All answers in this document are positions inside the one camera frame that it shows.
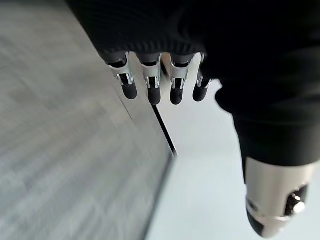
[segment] white floor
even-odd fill
[[[147,240],[258,240],[247,220],[246,186],[232,118],[214,99],[220,84],[211,85],[204,101],[192,99],[199,61],[197,56],[192,63],[180,105],[172,105],[169,88],[162,88],[158,108],[178,159]],[[307,209],[275,240],[319,239],[318,184],[319,171],[309,189]]]

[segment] prosthetic hand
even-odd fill
[[[151,104],[160,102],[160,57],[171,54],[173,104],[203,53],[193,92],[213,79],[233,115],[252,228],[272,237],[306,206],[320,158],[320,4],[317,0],[67,0],[128,99],[137,96],[135,52]]]

